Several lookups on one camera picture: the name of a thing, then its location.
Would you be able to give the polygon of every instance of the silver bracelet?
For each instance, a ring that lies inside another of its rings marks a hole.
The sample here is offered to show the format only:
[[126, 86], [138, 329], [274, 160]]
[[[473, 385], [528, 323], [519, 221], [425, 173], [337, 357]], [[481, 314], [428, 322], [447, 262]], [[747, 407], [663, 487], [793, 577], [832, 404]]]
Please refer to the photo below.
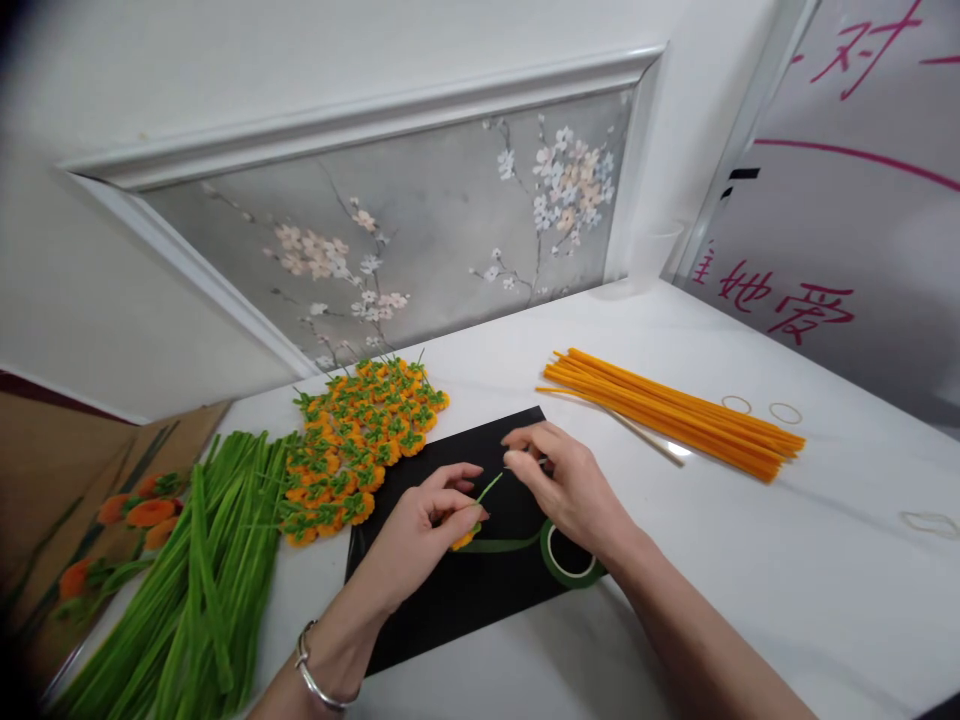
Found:
[[307, 659], [310, 657], [310, 651], [307, 650], [307, 631], [316, 624], [316, 620], [311, 620], [308, 622], [307, 626], [303, 629], [303, 632], [300, 633], [300, 637], [297, 638], [297, 659], [296, 662], [294, 662], [294, 667], [300, 671], [303, 681], [307, 684], [307, 689], [320, 698], [320, 702], [322, 702], [328, 710], [342, 713], [348, 707], [353, 705], [357, 701], [357, 698], [348, 700], [347, 702], [334, 700], [317, 686], [317, 682], [313, 679], [310, 671], [307, 670]]

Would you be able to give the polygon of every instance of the bundle of orange pipe cleaners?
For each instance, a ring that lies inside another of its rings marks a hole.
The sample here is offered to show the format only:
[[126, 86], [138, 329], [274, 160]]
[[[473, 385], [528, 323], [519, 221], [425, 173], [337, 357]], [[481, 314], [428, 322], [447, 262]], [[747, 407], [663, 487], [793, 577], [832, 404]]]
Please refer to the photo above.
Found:
[[558, 360], [548, 364], [543, 375], [570, 389], [538, 387], [539, 392], [602, 405], [767, 484], [806, 443], [772, 423], [647, 380], [576, 348], [554, 355]]

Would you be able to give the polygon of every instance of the white table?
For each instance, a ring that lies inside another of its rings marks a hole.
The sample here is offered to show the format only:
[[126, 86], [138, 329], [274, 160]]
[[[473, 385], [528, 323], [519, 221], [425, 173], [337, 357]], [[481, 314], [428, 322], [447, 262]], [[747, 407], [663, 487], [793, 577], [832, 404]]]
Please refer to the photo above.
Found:
[[[916, 717], [960, 690], [960, 541], [899, 516], [960, 518], [960, 444], [674, 287], [613, 299], [622, 290], [427, 342], [430, 378], [452, 398], [429, 440], [539, 404], [594, 450], [633, 518], [821, 717]], [[738, 395], [767, 420], [770, 403], [789, 403], [804, 419], [788, 429], [807, 447], [769, 487], [699, 455], [678, 469], [602, 411], [534, 392], [551, 351], [571, 346], [712, 401]], [[324, 379], [297, 387], [319, 393]], [[293, 397], [241, 400], [219, 432], [289, 433], [300, 427]], [[261, 688], [341, 587], [347, 541], [284, 543]], [[659, 673], [605, 578], [370, 678], [354, 715], [669, 717]]]

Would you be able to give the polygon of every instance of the blossom painting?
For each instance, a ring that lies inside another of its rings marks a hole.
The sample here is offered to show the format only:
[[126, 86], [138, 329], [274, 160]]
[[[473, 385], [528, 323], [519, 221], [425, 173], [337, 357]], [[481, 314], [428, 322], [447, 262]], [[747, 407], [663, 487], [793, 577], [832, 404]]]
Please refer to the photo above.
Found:
[[321, 370], [602, 282], [631, 91], [144, 191]]

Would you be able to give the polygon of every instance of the cardboard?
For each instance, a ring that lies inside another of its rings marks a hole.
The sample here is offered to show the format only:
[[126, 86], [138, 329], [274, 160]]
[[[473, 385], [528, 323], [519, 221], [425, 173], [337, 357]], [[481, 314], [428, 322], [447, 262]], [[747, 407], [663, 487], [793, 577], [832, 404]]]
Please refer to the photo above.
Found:
[[189, 471], [229, 405], [135, 427], [0, 393], [0, 578], [4, 606], [28, 578], [6, 622], [38, 687], [88, 630], [50, 617], [60, 575], [83, 557], [124, 561], [136, 548], [137, 532], [96, 522], [100, 505], [152, 475]]

